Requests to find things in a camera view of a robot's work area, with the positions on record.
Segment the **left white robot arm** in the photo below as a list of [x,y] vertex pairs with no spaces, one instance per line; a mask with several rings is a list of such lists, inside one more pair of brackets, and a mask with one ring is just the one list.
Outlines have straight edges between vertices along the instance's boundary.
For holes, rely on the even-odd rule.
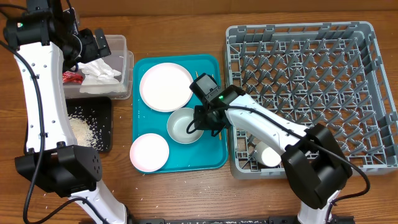
[[132,223],[102,180],[98,152],[77,143],[63,89],[64,72],[110,55],[103,31],[79,29],[75,10],[60,1],[27,0],[22,10],[6,22],[1,42],[19,66],[28,116],[17,172],[31,187],[77,203],[96,223]]

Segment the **small white bowl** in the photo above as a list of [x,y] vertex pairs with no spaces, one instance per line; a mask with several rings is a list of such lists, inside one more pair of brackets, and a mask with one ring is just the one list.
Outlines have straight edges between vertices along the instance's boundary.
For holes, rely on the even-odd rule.
[[174,111],[167,121],[167,132],[169,136],[180,144],[191,144],[201,138],[202,130],[187,133],[187,127],[193,121],[194,109],[180,108]]

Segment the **white paper cup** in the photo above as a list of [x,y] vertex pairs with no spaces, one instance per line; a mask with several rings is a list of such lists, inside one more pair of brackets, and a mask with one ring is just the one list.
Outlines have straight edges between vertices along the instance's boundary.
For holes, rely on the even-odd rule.
[[281,158],[271,147],[263,142],[259,142],[255,148],[254,158],[260,164],[267,167],[276,167],[280,164]]

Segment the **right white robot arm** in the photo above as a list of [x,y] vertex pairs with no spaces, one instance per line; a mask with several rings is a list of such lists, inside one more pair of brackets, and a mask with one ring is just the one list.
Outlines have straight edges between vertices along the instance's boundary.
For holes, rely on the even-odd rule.
[[186,132],[210,130],[216,136],[233,126],[270,147],[267,159],[283,165],[290,188],[302,202],[295,223],[337,223],[331,214],[337,202],[369,192],[367,175],[346,159],[324,125],[308,128],[281,118],[234,85],[222,90],[192,84],[190,89],[202,104],[195,107]]

